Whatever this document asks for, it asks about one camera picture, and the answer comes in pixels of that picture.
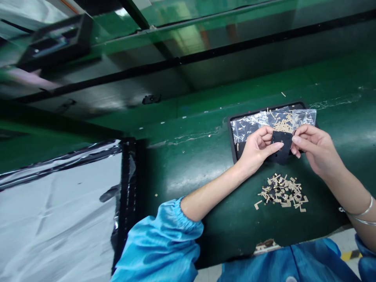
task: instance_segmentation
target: black tray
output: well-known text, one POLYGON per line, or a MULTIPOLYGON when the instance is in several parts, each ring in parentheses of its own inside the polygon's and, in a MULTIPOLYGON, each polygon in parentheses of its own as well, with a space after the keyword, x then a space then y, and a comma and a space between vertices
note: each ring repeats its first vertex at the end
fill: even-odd
POLYGON ((276 106, 272 106, 272 107, 261 108, 261 109, 258 109, 256 111, 247 112, 247 113, 243 113, 243 114, 236 114, 236 115, 227 117, 227 126, 228 126, 228 131, 230 133, 231 152, 232 152, 232 159, 234 161, 234 164, 242 156, 243 150, 244 150, 244 146, 245 146, 246 142, 239 142, 239 143, 234 144, 234 138, 233 138, 233 133, 232 133, 231 121, 233 121, 235 119, 243 118, 243 117, 246 117, 246 116, 252 116, 254 114, 258 114, 260 111, 266 111, 267 109, 269 109, 269 110, 275 110, 275 109, 283 108, 283 107, 286 107, 286 106, 288 106, 290 110, 299 110, 299 109, 309 108, 304 103, 304 101, 299 100, 299 101, 291 102, 289 104, 281 104, 281 105, 276 105, 276 106))
POLYGON ((32 72, 88 54, 92 22, 81 14, 37 30, 17 67, 32 72))

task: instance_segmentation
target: person's left hand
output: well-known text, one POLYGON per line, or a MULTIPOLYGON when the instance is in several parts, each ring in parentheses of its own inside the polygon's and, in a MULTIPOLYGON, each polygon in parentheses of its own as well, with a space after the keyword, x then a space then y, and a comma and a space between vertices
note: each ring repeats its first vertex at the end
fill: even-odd
POLYGON ((243 154, 235 164, 247 174, 247 177, 254 174, 268 156, 283 147, 282 142, 270 144, 273 131, 272 127, 263 126, 248 136, 243 154))

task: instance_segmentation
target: wrist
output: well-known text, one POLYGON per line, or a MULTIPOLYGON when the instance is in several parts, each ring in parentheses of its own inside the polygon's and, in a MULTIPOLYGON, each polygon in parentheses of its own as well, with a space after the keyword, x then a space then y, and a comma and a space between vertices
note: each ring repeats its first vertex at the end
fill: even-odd
POLYGON ((244 182, 245 180, 247 180, 248 178, 250 178, 253 175, 252 171, 248 168, 248 166, 243 164, 241 159, 238 160, 234 164, 234 166, 232 167, 232 170, 233 170, 234 176, 237 179, 241 180, 241 182, 244 182))
POLYGON ((349 175, 351 175, 351 172, 343 165, 328 174, 322 175, 321 178, 328 187, 333 187, 337 186, 342 179, 347 178, 349 175))

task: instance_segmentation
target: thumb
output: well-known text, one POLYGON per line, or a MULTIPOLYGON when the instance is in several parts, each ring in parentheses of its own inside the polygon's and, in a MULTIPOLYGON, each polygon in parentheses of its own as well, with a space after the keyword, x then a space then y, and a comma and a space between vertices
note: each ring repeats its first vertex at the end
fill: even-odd
POLYGON ((283 147, 283 145, 284 145, 284 143, 282 143, 282 142, 276 142, 276 143, 270 144, 269 146, 267 146, 265 149, 262 150, 262 153, 263 153, 264 157, 267 158, 270 155, 277 152, 279 149, 281 149, 283 147))
POLYGON ((293 142, 298 145, 303 151, 307 151, 310 153, 315 153, 317 151, 317 146, 312 142, 301 138, 299 136, 293 136, 293 142))

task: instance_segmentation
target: fingernail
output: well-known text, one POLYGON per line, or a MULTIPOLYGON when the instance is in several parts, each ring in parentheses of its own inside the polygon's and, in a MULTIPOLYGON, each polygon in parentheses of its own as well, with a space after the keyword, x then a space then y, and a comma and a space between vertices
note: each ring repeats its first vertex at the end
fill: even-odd
POLYGON ((299 136, 293 136, 293 142, 294 142, 295 144, 298 144, 298 143, 300 143, 300 142, 301 142, 301 140, 302 140, 302 138, 301 138, 301 137, 299 137, 299 136))
POLYGON ((284 145, 284 143, 282 143, 282 142, 277 142, 277 143, 275 143, 275 147, 279 150, 279 149, 281 149, 282 147, 283 147, 283 145, 284 145))

